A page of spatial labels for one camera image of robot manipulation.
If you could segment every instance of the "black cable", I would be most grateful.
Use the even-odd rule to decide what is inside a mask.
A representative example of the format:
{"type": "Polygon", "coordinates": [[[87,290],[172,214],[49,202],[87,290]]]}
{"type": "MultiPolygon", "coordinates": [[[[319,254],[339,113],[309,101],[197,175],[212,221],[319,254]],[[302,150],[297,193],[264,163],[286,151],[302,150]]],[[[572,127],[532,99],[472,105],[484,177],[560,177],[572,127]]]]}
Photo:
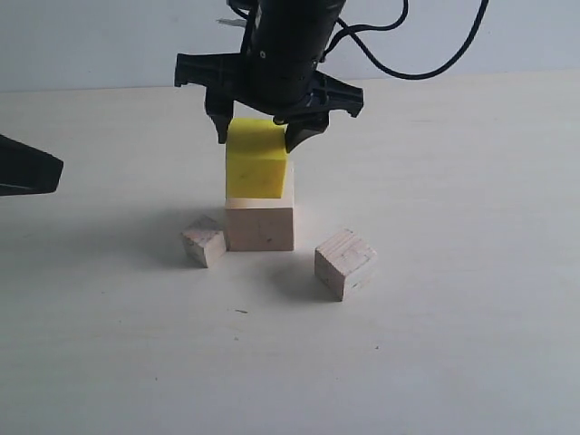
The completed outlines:
{"type": "MultiPolygon", "coordinates": [[[[394,30],[397,27],[400,27],[405,22],[408,15],[409,15],[409,0],[402,0],[401,16],[394,23],[389,25],[355,24],[349,25],[348,29],[350,30],[351,33],[355,34],[359,32],[368,32],[368,31],[389,32],[390,30],[394,30]]],[[[321,62],[324,62],[324,59],[326,58],[328,53],[334,50],[336,45],[338,45],[338,43],[340,43],[343,38],[345,38],[346,36],[350,36],[349,30],[343,29],[334,36],[333,40],[328,44],[326,50],[324,50],[321,62]]]]}
{"type": "Polygon", "coordinates": [[[383,65],[379,60],[372,54],[369,47],[367,47],[361,38],[358,37],[356,32],[350,30],[349,25],[344,22],[341,18],[338,19],[338,24],[344,29],[346,33],[354,40],[354,42],[361,48],[364,54],[369,58],[369,60],[376,66],[378,69],[383,71],[386,74],[391,75],[392,77],[396,77],[398,79],[403,80],[426,80],[436,77],[444,72],[446,72],[451,66],[453,66],[460,58],[465,54],[465,52],[469,49],[471,43],[475,39],[476,35],[478,34],[478,30],[481,27],[481,22],[483,21],[483,17],[486,13],[486,9],[488,8],[489,0],[481,0],[481,5],[479,6],[478,14],[476,15],[475,21],[473,22],[473,26],[469,31],[468,38],[465,40],[463,45],[459,48],[459,50],[449,59],[445,64],[439,67],[436,70],[430,72],[424,72],[421,74],[407,74],[404,72],[397,72],[392,70],[391,68],[383,65]]]}
{"type": "Polygon", "coordinates": [[[230,6],[231,10],[234,11],[236,13],[237,16],[239,16],[240,18],[244,18],[245,20],[247,20],[248,18],[248,14],[246,14],[244,11],[242,11],[241,9],[235,7],[235,6],[230,6]]]}

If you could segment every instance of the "white wall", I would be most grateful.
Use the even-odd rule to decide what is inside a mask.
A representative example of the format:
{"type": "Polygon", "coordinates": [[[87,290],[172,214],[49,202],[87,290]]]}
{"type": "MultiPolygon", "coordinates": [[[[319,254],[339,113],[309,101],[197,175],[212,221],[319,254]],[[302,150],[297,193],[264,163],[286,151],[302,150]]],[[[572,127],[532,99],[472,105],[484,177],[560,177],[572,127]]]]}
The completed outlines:
{"type": "MultiPolygon", "coordinates": [[[[479,0],[411,0],[408,22],[365,41],[393,68],[439,66],[465,38],[479,0]]],[[[401,0],[348,0],[343,18],[385,24],[401,0]]],[[[491,0],[472,49],[449,73],[580,67],[580,2],[491,0]]],[[[242,29],[226,0],[2,0],[0,91],[171,85],[177,52],[236,51],[242,29]]],[[[324,66],[342,78],[379,77],[350,41],[324,66]]]]}

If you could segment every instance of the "wooden block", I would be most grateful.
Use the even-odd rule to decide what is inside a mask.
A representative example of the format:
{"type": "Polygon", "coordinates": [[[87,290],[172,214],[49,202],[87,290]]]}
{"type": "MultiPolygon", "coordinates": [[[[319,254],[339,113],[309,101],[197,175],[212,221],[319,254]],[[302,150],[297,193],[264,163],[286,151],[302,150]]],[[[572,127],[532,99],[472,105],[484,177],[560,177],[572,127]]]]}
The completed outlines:
{"type": "Polygon", "coordinates": [[[315,250],[314,273],[342,301],[371,280],[377,258],[374,249],[344,229],[315,250]]]}
{"type": "Polygon", "coordinates": [[[226,145],[226,198],[282,197],[285,128],[270,120],[232,120],[226,145]]]}
{"type": "Polygon", "coordinates": [[[188,256],[204,267],[212,267],[227,251],[224,231],[205,215],[184,230],[181,239],[188,256]]]}
{"type": "Polygon", "coordinates": [[[230,251],[293,251],[294,166],[288,162],[280,199],[227,198],[226,234],[230,251]]]}

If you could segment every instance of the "yellow foam block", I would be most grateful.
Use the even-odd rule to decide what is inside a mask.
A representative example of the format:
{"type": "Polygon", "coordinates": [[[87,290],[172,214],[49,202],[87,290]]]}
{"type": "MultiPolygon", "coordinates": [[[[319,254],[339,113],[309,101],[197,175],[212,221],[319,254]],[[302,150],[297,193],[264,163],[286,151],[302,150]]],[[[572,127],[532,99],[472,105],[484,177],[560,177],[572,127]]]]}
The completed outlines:
{"type": "Polygon", "coordinates": [[[272,121],[232,120],[226,145],[227,198],[282,197],[288,162],[284,132],[272,121]]]}

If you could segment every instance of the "table surface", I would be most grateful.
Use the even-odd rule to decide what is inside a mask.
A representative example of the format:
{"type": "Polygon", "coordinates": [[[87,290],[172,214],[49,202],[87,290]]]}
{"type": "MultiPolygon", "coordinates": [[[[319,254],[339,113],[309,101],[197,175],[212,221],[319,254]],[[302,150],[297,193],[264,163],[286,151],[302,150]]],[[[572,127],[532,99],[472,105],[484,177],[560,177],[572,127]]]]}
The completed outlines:
{"type": "Polygon", "coordinates": [[[222,217],[203,90],[0,94],[65,162],[0,199],[0,433],[579,433],[580,72],[359,84],[293,153],[296,251],[209,270],[179,241],[222,217]],[[341,227],[380,256],[342,304],[341,227]]]}

